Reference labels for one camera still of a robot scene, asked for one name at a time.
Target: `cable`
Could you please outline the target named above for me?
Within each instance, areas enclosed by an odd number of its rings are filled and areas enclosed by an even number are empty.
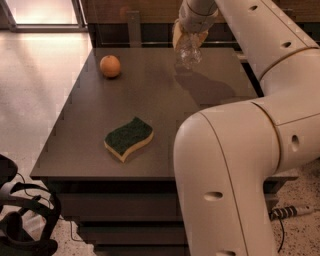
[[[25,181],[24,177],[23,177],[20,173],[17,173],[17,174],[21,177],[23,183],[26,184],[26,181]],[[27,192],[26,189],[24,189],[24,192],[26,193],[27,196],[30,196],[30,197],[33,197],[33,198],[35,197],[35,196],[33,196],[33,195],[28,194],[28,192]],[[42,197],[41,195],[37,195],[36,197],[40,197],[41,199],[47,201],[48,204],[49,204],[49,208],[50,208],[51,203],[50,203],[50,201],[49,201],[48,199]],[[69,221],[69,222],[70,222],[70,229],[71,229],[71,230],[70,230],[71,240],[73,240],[73,241],[75,241],[75,242],[83,242],[83,240],[75,239],[75,238],[72,236],[72,221]]]
[[[75,241],[75,242],[83,242],[82,240],[73,238],[73,236],[72,236],[72,221],[69,221],[69,222],[70,222],[70,227],[71,227],[71,231],[70,231],[70,237],[71,237],[71,239],[72,239],[73,241]]]
[[[281,240],[281,244],[280,244],[279,249],[278,249],[278,253],[279,253],[281,251],[281,249],[282,249],[283,244],[284,244],[285,232],[284,232],[284,226],[283,226],[281,218],[279,217],[278,220],[279,220],[279,222],[281,224],[281,229],[282,229],[282,240]]]
[[[18,173],[18,172],[17,172],[17,174],[21,177],[23,183],[26,184],[26,181],[25,181],[25,179],[23,178],[23,176],[22,176],[20,173]],[[34,195],[30,195],[25,188],[24,188],[24,192],[26,193],[27,196],[34,197]],[[48,208],[50,209],[50,207],[51,207],[50,201],[49,201],[47,198],[44,198],[44,197],[41,196],[41,195],[38,195],[38,196],[40,196],[41,199],[43,199],[43,200],[45,200],[45,201],[48,202]]]
[[[211,8],[215,5],[216,3],[215,3],[215,1],[213,1],[213,3],[211,4],[211,6],[210,6],[210,8],[209,8],[209,10],[208,10],[208,13],[207,13],[207,16],[205,17],[205,19],[204,19],[204,21],[202,22],[202,24],[201,24],[201,27],[200,27],[200,31],[202,30],[202,27],[203,27],[203,25],[205,24],[205,22],[206,22],[206,20],[207,20],[207,18],[208,18],[208,15],[210,14],[209,13],[209,11],[211,10]]]

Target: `gray table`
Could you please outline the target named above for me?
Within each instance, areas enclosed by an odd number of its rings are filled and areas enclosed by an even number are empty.
[[[256,93],[232,49],[202,49],[194,69],[173,49],[95,49],[74,85],[31,177],[58,193],[62,215],[101,255],[188,255],[173,172],[180,124],[201,109]],[[106,79],[105,55],[122,73]],[[120,163],[105,136],[137,116],[154,129],[146,147]]]
[[[203,49],[193,71],[175,64],[172,49],[99,49],[85,68],[31,176],[75,179],[174,177],[172,147],[177,129],[192,113],[256,97],[232,49]],[[118,56],[122,73],[105,79],[104,55]],[[145,148],[115,160],[104,148],[108,132],[137,116],[155,137]]]

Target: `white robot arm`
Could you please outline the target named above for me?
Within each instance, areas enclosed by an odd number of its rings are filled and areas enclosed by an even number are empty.
[[[214,0],[184,0],[179,10],[179,22],[189,33],[201,33],[208,30],[218,14]]]
[[[263,182],[320,156],[319,46],[271,0],[185,0],[181,8],[211,10],[214,2],[265,97],[198,112],[177,133],[174,169],[190,252],[278,255]]]

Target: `green sponge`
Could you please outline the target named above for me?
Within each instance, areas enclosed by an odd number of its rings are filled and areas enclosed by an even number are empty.
[[[130,123],[110,132],[104,139],[104,144],[112,154],[124,162],[132,152],[147,145],[152,138],[152,127],[135,117]]]

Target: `tiled floor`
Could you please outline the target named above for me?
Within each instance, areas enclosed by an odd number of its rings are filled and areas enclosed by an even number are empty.
[[[87,34],[0,31],[0,153],[13,159],[29,182],[33,165],[90,50]],[[320,160],[298,171],[299,179],[280,190],[279,206],[307,204],[320,209]],[[280,224],[274,221],[272,225],[279,243]],[[287,219],[284,228],[280,255],[319,255],[319,211]],[[75,230],[73,225],[73,236],[79,239]],[[95,255],[92,245],[71,239],[69,222],[59,221],[53,239],[59,243],[55,255]]]

